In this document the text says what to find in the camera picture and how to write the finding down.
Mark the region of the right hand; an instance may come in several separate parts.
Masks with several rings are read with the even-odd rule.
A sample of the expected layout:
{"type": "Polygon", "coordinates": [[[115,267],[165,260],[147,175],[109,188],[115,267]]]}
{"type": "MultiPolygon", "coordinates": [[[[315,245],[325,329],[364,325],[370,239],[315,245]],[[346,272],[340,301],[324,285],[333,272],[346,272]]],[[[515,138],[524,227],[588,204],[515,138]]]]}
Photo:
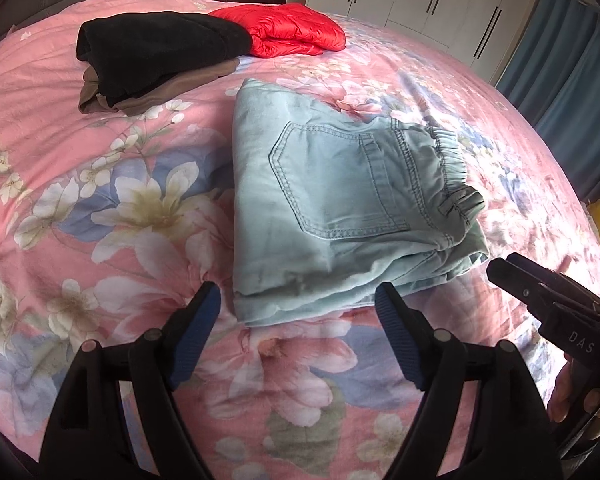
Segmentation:
{"type": "MultiPolygon", "coordinates": [[[[547,414],[552,422],[562,422],[568,415],[574,399],[572,380],[572,357],[565,353],[567,363],[556,377],[554,390],[547,404],[547,414]]],[[[583,401],[583,408],[592,413],[600,406],[600,389],[591,390],[583,401]]]]}

